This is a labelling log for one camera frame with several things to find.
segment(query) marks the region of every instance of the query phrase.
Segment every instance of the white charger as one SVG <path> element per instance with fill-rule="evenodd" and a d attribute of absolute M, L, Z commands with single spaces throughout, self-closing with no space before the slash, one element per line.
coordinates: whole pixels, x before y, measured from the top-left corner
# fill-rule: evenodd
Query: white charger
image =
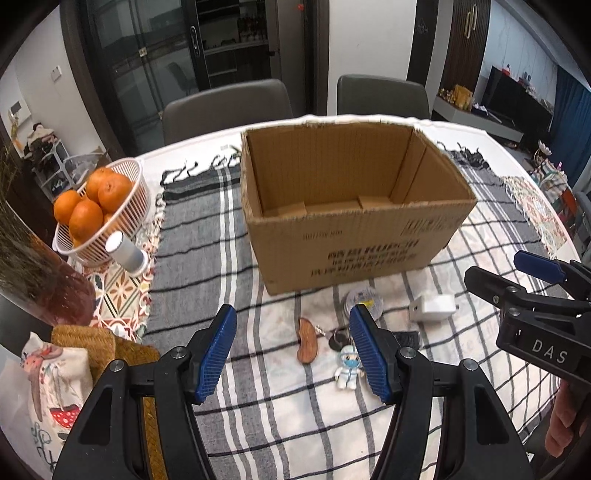
<path fill-rule="evenodd" d="M 456 310 L 454 295 L 421 295 L 408 306 L 411 322 L 441 322 Z"/>

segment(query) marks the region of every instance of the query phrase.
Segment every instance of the wooden keychain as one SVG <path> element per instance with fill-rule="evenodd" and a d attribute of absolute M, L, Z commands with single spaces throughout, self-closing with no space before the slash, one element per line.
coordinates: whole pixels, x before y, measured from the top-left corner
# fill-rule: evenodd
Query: wooden keychain
<path fill-rule="evenodd" d="M 318 340 L 316 338 L 316 329 L 311 321 L 300 317 L 300 328 L 297 332 L 300 337 L 300 348 L 297 351 L 297 359 L 304 365 L 314 361 L 318 354 Z"/>

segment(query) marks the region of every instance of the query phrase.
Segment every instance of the gray striped fabric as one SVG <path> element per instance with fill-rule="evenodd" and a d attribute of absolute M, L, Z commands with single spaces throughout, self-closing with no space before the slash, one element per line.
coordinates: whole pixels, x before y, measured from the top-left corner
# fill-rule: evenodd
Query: gray striped fabric
<path fill-rule="evenodd" d="M 525 439 L 548 409 L 557 381 L 496 347 L 498 311 L 466 292 L 463 275 L 476 264 L 545 293 L 554 287 L 516 271 L 512 261 L 519 249 L 544 254 L 544 248 L 482 157 L 450 154 L 479 200 L 473 212 L 427 268 L 363 284 L 384 298 L 378 323 L 418 329 L 429 359 L 477 360 Z M 383 406 L 364 379 L 354 392 L 336 389 L 337 357 L 324 338 L 311 365 L 296 359 L 298 318 L 324 330 L 345 325 L 342 302 L 354 285 L 267 294 L 241 211 L 239 166 L 230 160 L 196 177 L 184 170 L 163 177 L 165 221 L 144 342 L 161 352 L 185 345 L 221 304 L 234 305 L 238 332 L 230 357 L 216 393 L 195 408 L 217 477 L 369 478 L 392 407 Z M 408 304 L 429 293 L 454 293 L 459 311 L 440 324 L 410 324 Z M 559 289 L 552 294 L 565 296 Z M 442 405 L 434 400 L 422 478 L 435 470 Z"/>

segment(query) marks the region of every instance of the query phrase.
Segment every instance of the finger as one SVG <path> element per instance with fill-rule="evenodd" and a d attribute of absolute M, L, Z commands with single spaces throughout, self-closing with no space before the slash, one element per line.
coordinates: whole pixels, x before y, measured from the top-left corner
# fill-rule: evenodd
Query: finger
<path fill-rule="evenodd" d="M 564 452 L 564 449 L 552 438 L 550 432 L 546 434 L 544 446 L 546 447 L 546 451 L 555 458 L 558 458 Z"/>
<path fill-rule="evenodd" d="M 548 428 L 548 434 L 560 445 L 562 448 L 565 448 L 572 440 L 573 440 L 573 432 L 564 426 L 562 421 L 558 418 L 558 415 L 555 415 L 552 411 L 552 416 L 550 417 L 550 427 Z"/>
<path fill-rule="evenodd" d="M 556 412 L 556 416 L 565 427 L 570 427 L 573 424 L 577 412 L 573 407 L 573 397 L 568 382 L 560 382 L 553 412 Z"/>

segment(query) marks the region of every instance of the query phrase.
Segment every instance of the figurine keychain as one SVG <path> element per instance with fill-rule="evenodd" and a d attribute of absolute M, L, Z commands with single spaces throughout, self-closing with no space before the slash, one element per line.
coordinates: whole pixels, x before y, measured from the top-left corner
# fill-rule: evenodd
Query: figurine keychain
<path fill-rule="evenodd" d="M 336 388 L 339 390 L 355 390 L 357 388 L 357 376 L 363 376 L 361 360 L 354 345 L 345 345 L 339 354 L 341 366 L 336 369 Z"/>

